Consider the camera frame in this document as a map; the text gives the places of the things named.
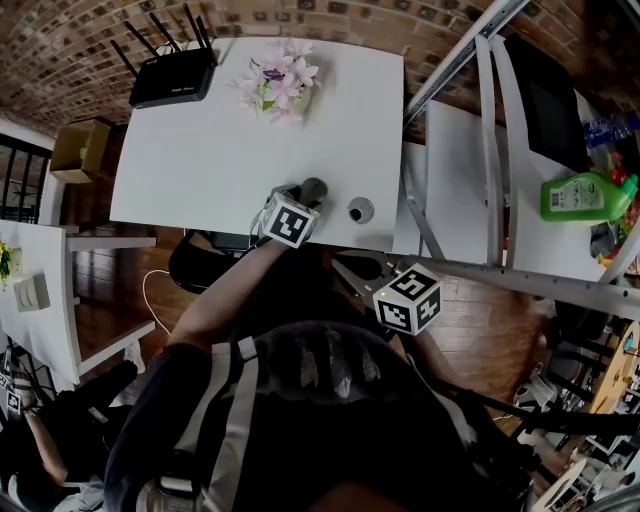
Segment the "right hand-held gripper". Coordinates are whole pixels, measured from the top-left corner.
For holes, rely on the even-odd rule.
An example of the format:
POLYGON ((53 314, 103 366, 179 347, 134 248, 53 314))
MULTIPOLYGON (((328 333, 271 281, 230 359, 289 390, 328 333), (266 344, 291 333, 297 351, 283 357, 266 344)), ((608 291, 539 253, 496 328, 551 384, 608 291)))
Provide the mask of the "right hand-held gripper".
POLYGON ((331 259, 338 281, 352 295, 364 299, 371 293, 381 325, 415 336, 441 311, 441 280, 420 263, 401 270, 395 265, 387 254, 368 250, 349 249, 331 259), (370 272, 363 280, 356 270, 370 272))

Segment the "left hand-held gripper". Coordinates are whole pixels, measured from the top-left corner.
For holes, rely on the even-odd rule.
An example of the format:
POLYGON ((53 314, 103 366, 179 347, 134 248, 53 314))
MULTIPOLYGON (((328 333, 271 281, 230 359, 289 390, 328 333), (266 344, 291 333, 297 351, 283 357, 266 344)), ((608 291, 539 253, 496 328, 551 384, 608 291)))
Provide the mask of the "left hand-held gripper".
POLYGON ((257 214, 252 228, 257 228, 259 237, 277 240, 291 248, 299 248, 308 240, 328 203, 323 197, 312 202, 312 209, 295 201, 301 186, 285 184, 274 187, 271 196, 257 214))

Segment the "grey computer mouse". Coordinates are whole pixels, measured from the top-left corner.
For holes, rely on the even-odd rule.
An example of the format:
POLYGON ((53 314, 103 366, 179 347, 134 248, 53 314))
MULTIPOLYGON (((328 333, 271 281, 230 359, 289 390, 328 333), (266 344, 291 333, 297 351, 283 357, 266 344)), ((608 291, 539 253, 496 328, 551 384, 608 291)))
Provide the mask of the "grey computer mouse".
POLYGON ((318 178, 308 178, 300 186, 298 201, 304 206, 315 209, 324 201, 328 193, 326 183, 318 178))

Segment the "person's left forearm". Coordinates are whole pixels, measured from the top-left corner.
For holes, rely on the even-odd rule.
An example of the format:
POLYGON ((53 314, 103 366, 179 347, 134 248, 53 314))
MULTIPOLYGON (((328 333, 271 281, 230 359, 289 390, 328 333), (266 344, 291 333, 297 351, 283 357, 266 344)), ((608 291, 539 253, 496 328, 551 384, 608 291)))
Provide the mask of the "person's left forearm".
POLYGON ((252 250, 206 289, 180 317, 167 346, 187 344, 206 353, 224 343, 254 290, 289 246, 270 240, 252 250))

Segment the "person's right forearm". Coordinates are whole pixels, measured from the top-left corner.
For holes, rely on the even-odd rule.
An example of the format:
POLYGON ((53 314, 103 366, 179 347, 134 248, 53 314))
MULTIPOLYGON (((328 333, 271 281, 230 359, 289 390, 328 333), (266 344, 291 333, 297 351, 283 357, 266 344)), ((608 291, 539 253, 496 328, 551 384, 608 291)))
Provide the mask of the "person's right forearm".
POLYGON ((458 383, 458 375, 427 330, 415 336, 414 341, 431 375, 449 384, 458 383))

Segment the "pale pink flowers in pot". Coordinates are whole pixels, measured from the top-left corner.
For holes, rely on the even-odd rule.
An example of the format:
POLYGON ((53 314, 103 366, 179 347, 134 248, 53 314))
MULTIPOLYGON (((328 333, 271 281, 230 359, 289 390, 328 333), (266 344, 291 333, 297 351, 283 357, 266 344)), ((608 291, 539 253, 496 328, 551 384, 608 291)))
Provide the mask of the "pale pink flowers in pot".
POLYGON ((311 40, 276 40, 264 56, 251 57, 248 68, 229 85, 257 118, 302 123, 315 91, 322 87, 313 50, 311 40))

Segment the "person's torso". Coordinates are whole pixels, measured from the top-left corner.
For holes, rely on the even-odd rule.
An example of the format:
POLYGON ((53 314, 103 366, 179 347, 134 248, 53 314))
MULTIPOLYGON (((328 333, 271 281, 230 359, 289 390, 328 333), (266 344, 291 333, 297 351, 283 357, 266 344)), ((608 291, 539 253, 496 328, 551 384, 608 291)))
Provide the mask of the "person's torso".
POLYGON ((343 296, 253 300, 229 343, 168 346, 111 451, 107 512, 138 512, 162 472, 229 512, 305 512, 357 484, 408 512, 495 495, 451 413, 343 296))

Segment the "white metal shelf rack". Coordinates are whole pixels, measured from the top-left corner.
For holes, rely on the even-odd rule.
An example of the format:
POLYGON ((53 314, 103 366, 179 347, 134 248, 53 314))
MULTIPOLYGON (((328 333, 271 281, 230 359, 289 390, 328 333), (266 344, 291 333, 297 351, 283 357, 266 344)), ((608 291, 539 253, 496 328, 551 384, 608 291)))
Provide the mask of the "white metal shelf rack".
POLYGON ((480 212, 463 207, 452 210, 463 220, 478 219, 485 237, 480 262, 448 260, 442 243, 426 215, 427 192, 436 174, 458 177, 451 164, 435 165, 436 144, 427 141, 422 168, 417 166, 417 148, 404 150, 401 162, 401 190, 393 250, 411 262, 419 262, 438 274, 451 275, 492 286, 574 304, 640 321, 640 288, 618 284, 623 271, 640 253, 640 225, 634 226, 611 267, 596 276, 585 260, 575 271, 552 270, 574 256, 574 245, 590 236, 584 224, 567 228, 542 221, 533 211, 536 172, 550 176, 558 164, 528 149, 524 108, 516 85, 513 65, 500 30, 529 0, 494 0, 449 52, 434 74, 411 99, 405 122, 419 115, 435 116, 432 101, 471 58, 478 61, 481 121, 464 144, 477 142, 482 180, 480 212))

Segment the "black router with antennas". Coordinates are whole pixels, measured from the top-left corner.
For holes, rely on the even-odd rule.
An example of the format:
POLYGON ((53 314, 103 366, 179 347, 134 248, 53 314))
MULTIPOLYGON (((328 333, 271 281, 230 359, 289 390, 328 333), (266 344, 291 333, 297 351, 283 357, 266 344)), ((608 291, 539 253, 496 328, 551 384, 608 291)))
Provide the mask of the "black router with antennas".
POLYGON ((173 49, 172 53, 161 55, 128 21, 125 22, 125 27, 151 52, 152 57, 136 69, 117 42, 110 41, 134 78, 129 96, 129 105, 132 108, 196 102, 203 100, 207 95, 214 70, 218 66, 218 59, 202 18, 194 18, 186 3, 183 4, 183 9, 196 36, 196 46, 192 49, 181 49, 153 13, 149 16, 173 49))

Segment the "open cardboard box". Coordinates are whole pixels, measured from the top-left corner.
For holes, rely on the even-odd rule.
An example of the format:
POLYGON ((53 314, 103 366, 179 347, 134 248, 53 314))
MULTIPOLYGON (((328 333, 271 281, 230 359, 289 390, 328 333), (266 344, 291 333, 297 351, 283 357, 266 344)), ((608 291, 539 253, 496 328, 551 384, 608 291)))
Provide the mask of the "open cardboard box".
POLYGON ((113 171, 105 156, 110 132, 110 126, 98 119, 62 127, 55 140, 50 174, 67 184, 85 184, 98 178, 111 177, 113 171), (83 162, 80 149, 85 146, 88 147, 88 154, 83 162))

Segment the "black monitor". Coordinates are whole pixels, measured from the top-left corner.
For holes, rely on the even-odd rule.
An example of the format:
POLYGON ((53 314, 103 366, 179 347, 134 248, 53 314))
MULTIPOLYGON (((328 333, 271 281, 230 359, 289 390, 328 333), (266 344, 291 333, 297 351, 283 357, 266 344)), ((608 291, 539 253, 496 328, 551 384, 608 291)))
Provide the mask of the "black monitor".
POLYGON ((504 45, 519 87, 530 149, 572 171, 586 171, 584 130, 567 70, 516 34, 504 45))

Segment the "green detergent bottle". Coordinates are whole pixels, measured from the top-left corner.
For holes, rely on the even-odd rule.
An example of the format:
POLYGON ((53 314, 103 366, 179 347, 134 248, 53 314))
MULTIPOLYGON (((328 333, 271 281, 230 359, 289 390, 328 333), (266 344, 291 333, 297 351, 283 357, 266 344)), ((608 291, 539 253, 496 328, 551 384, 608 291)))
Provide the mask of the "green detergent bottle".
POLYGON ((541 185, 540 215, 547 222, 614 222, 623 217, 638 192, 638 177, 621 184, 599 172, 584 172, 541 185))

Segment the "light wooden round table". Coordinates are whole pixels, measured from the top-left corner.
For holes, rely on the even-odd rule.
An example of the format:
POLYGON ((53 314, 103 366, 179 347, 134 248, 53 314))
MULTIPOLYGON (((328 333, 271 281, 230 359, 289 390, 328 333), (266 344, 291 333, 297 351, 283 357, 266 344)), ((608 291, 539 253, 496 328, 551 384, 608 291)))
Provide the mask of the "light wooden round table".
POLYGON ((596 380, 594 398, 588 407, 590 414, 611 414, 615 411, 631 382, 640 349, 640 323, 631 322, 617 341, 613 356, 605 372, 596 380))

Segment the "black metal railing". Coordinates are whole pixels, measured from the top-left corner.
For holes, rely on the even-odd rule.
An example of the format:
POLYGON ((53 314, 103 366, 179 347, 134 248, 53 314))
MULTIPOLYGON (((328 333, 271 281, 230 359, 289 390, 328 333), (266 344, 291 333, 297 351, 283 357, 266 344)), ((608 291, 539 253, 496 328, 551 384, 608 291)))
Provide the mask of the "black metal railing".
POLYGON ((0 134, 0 220, 37 224, 52 151, 0 134))

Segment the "grey rectangular box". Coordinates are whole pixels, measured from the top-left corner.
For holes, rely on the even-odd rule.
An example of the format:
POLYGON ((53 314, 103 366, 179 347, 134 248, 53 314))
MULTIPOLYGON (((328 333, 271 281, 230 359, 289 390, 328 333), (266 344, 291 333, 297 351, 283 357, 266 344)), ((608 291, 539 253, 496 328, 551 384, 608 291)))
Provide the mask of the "grey rectangular box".
POLYGON ((50 298, 43 272, 23 276, 13 283, 17 311, 20 313, 47 309, 50 298))

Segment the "small white side table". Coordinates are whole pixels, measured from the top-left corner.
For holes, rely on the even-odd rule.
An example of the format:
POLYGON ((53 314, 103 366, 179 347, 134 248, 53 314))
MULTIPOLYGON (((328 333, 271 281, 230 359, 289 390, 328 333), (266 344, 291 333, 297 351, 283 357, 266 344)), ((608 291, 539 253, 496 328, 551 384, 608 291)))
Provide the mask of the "small white side table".
POLYGON ((72 236, 61 227, 0 220, 0 241, 19 252, 21 270, 18 277, 0 284, 0 329, 56 376, 77 384, 81 376, 155 330, 156 323, 146 320, 83 359, 72 279, 74 253, 152 248, 154 237, 72 236), (44 307, 21 312, 15 286, 32 278, 38 283, 36 289, 46 295, 44 307))

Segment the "sunflowers in white pot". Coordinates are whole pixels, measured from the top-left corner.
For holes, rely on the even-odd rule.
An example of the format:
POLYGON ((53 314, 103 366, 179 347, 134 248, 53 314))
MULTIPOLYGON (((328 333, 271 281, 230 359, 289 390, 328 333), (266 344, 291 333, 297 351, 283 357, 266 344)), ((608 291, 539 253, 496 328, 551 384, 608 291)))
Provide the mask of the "sunflowers in white pot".
POLYGON ((22 250, 11 248, 0 241, 0 287, 5 289, 11 278, 20 277, 22 273, 22 250))

